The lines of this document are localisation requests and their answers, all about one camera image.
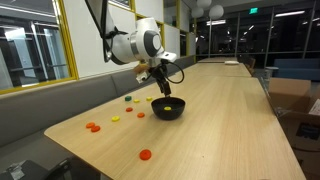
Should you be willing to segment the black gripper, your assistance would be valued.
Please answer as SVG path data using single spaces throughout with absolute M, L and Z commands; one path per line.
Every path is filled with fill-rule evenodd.
M 161 63 L 156 67 L 151 67 L 148 72 L 150 75 L 156 79 L 156 82 L 161 90 L 161 93 L 165 94 L 165 97 L 170 97 L 171 89 L 169 86 L 168 81 L 166 80 L 167 77 L 167 67 L 168 64 L 167 60 L 162 59 Z

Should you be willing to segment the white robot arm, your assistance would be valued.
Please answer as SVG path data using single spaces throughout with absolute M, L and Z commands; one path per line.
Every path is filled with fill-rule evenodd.
M 150 77 L 156 79 L 160 91 L 169 97 L 171 89 L 167 79 L 167 67 L 177 55 L 167 52 L 154 18 L 148 17 L 135 23 L 132 33 L 120 31 L 114 24 L 108 8 L 108 0 L 84 0 L 103 42 L 104 61 L 118 65 L 138 62 L 135 69 L 139 83 Z

